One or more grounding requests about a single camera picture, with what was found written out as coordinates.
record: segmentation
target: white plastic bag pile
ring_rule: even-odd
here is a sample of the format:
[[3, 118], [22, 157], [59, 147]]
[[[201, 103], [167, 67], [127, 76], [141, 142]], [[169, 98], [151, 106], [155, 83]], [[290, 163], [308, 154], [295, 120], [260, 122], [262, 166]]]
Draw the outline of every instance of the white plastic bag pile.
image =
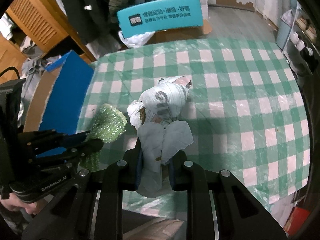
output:
[[141, 142], [143, 168], [137, 192], [143, 196], [155, 198], [170, 192], [166, 165], [193, 143], [189, 125], [178, 121], [190, 86], [185, 76], [163, 78], [128, 106], [130, 123]]
[[293, 25], [293, 22], [294, 22], [294, 14], [293, 14], [293, 11], [292, 10], [289, 10], [287, 12], [285, 12], [281, 19], [287, 23], [288, 25], [292, 26]]

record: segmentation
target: person's hand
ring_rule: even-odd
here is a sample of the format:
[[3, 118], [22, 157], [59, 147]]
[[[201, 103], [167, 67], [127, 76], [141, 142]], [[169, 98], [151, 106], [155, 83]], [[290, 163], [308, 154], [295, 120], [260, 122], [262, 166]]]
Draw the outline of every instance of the person's hand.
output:
[[9, 199], [0, 199], [1, 204], [9, 211], [19, 211], [24, 208], [28, 214], [38, 214], [47, 204], [44, 199], [35, 203], [27, 204], [22, 202], [14, 193], [10, 193]]

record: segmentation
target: metal screw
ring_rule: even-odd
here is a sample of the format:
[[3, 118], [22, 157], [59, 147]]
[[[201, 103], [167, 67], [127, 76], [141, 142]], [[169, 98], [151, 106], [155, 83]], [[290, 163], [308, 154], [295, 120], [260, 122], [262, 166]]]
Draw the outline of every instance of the metal screw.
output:
[[119, 167], [123, 167], [123, 166], [126, 166], [126, 165], [127, 165], [127, 162], [126, 162], [125, 160], [119, 160], [119, 161], [117, 162], [117, 165], [118, 165]]
[[193, 162], [192, 161], [185, 161], [183, 163], [183, 165], [185, 165], [186, 167], [192, 167], [193, 166]]
[[222, 175], [223, 177], [229, 177], [229, 176], [230, 176], [230, 171], [223, 170], [223, 171], [221, 171], [221, 175]]
[[81, 177], [85, 177], [85, 176], [87, 176], [88, 174], [89, 174], [89, 170], [87, 170], [87, 169], [83, 169], [83, 170], [79, 171], [79, 175], [80, 175]]

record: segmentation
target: white plastic bag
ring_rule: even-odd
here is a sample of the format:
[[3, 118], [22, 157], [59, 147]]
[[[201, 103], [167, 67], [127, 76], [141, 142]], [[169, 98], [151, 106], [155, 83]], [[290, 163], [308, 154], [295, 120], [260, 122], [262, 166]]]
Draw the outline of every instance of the white plastic bag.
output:
[[128, 48], [135, 49], [135, 48], [140, 48], [144, 44], [146, 44], [155, 33], [156, 32], [147, 32], [143, 34], [137, 34], [130, 38], [125, 39], [123, 37], [122, 31], [119, 31], [119, 38]]
[[169, 124], [178, 120], [188, 95], [189, 90], [186, 87], [167, 82], [143, 92], [139, 101], [142, 101], [146, 109]]
[[142, 102], [134, 100], [127, 108], [127, 112], [130, 118], [130, 123], [135, 127], [136, 130], [142, 125], [140, 119], [140, 109], [144, 107]]
[[141, 182], [137, 192], [140, 195], [155, 198], [170, 191], [170, 184], [163, 185], [161, 165], [179, 151], [193, 143], [189, 125], [185, 121], [175, 121], [164, 129], [159, 123], [145, 123], [139, 127], [137, 135], [141, 142], [143, 168]]
[[287, 23], [288, 25], [292, 26], [293, 22], [294, 22], [294, 14], [292, 10], [289, 10], [287, 12], [285, 12], [281, 19]]

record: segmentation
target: blue board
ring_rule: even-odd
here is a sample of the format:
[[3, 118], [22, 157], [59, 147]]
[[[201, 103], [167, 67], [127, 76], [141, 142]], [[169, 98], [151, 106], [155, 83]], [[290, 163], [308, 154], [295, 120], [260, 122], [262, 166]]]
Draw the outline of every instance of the blue board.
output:
[[[74, 134], [94, 70], [73, 50], [49, 65], [46, 71], [58, 67], [61, 67], [60, 74], [53, 85], [39, 130], [56, 129], [57, 132]], [[60, 154], [64, 150], [56, 148], [39, 157]]]

